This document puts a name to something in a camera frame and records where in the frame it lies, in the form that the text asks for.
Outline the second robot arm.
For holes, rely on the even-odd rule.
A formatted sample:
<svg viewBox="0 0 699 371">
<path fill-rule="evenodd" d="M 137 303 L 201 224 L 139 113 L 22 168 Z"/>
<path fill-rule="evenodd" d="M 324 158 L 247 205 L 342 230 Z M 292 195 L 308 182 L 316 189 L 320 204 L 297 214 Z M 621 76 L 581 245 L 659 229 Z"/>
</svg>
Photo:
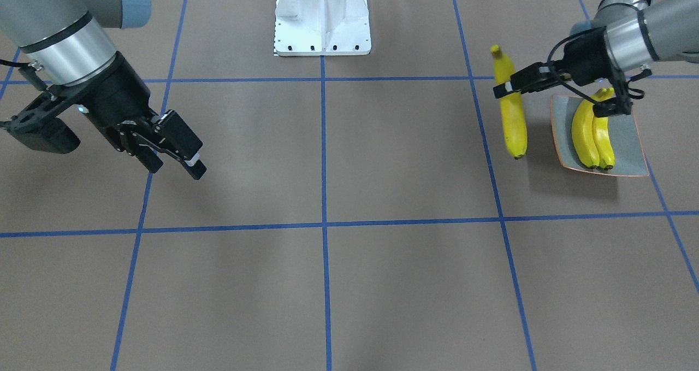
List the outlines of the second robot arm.
<svg viewBox="0 0 699 371">
<path fill-rule="evenodd" d="M 502 99 L 562 85 L 592 103 L 596 117 L 629 115 L 644 92 L 630 83 L 655 62 L 697 63 L 698 0 L 601 0 L 594 19 L 576 25 L 549 55 L 494 87 Z"/>
</svg>

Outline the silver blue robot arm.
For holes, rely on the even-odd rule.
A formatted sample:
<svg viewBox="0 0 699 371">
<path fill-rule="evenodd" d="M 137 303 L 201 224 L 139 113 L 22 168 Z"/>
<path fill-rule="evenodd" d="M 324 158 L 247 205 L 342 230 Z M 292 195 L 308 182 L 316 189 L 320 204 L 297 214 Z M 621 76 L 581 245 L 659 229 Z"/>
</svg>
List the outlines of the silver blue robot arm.
<svg viewBox="0 0 699 371">
<path fill-rule="evenodd" d="M 149 88 L 106 32 L 145 26 L 151 12 L 152 0 L 1 0 L 2 32 L 28 59 L 2 64 L 39 92 L 2 129 L 28 149 L 69 154 L 80 140 L 60 115 L 75 105 L 113 149 L 148 172 L 162 167 L 165 154 L 200 179 L 202 140 L 174 110 L 150 108 Z"/>
</svg>

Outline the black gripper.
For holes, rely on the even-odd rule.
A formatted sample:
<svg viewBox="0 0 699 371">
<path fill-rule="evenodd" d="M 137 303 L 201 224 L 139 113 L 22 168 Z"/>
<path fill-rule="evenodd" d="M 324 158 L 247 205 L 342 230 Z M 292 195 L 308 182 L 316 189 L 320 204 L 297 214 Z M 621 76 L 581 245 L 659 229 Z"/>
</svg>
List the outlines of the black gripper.
<svg viewBox="0 0 699 371">
<path fill-rule="evenodd" d="M 150 173 L 164 162 L 149 145 L 140 145 L 133 133 L 148 135 L 155 112 L 150 108 L 151 92 L 121 52 L 90 84 L 90 92 L 78 103 L 88 110 L 87 119 L 112 146 L 135 157 Z M 206 172 L 200 160 L 203 142 L 175 110 L 167 110 L 154 124 L 160 152 L 182 165 L 192 179 Z"/>
</svg>

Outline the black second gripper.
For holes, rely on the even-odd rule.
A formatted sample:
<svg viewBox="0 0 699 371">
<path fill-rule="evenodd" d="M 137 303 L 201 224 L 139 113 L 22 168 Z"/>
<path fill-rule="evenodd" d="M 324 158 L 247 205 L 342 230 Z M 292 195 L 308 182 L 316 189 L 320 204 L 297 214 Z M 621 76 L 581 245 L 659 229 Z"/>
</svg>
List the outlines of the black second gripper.
<svg viewBox="0 0 699 371">
<path fill-rule="evenodd" d="M 614 80 L 617 68 L 612 62 L 606 41 L 606 27 L 575 33 L 564 45 L 562 70 L 535 62 L 510 75 L 505 82 L 493 87 L 494 97 L 502 99 L 514 93 L 534 93 L 564 84 L 571 79 L 579 86 L 589 85 L 601 78 Z M 593 104 L 597 119 L 631 115 L 632 102 L 607 99 Z"/>
</svg>

